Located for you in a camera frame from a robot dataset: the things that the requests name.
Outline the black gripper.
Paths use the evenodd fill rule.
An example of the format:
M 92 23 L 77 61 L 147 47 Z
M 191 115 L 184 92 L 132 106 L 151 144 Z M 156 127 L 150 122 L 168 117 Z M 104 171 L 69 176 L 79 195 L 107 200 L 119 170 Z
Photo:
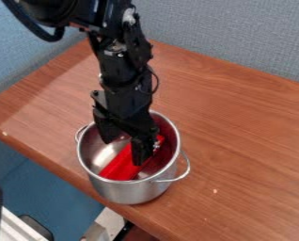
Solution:
M 150 115 L 152 88 L 152 46 L 115 40 L 91 42 L 99 62 L 99 84 L 91 97 L 99 135 L 105 144 L 121 133 L 131 138 L 132 162 L 140 166 L 154 155 L 159 127 Z

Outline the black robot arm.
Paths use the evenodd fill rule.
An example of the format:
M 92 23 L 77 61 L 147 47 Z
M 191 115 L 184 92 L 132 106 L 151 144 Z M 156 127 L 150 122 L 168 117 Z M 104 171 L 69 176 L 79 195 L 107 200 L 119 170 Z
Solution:
M 100 90 L 93 117 L 100 137 L 111 143 L 131 137 L 132 162 L 142 165 L 154 155 L 159 127 L 150 114 L 160 80 L 148 61 L 152 44 L 140 27 L 132 0 L 1 0 L 19 22 L 37 38 L 61 40 L 72 26 L 87 34 L 99 63 Z

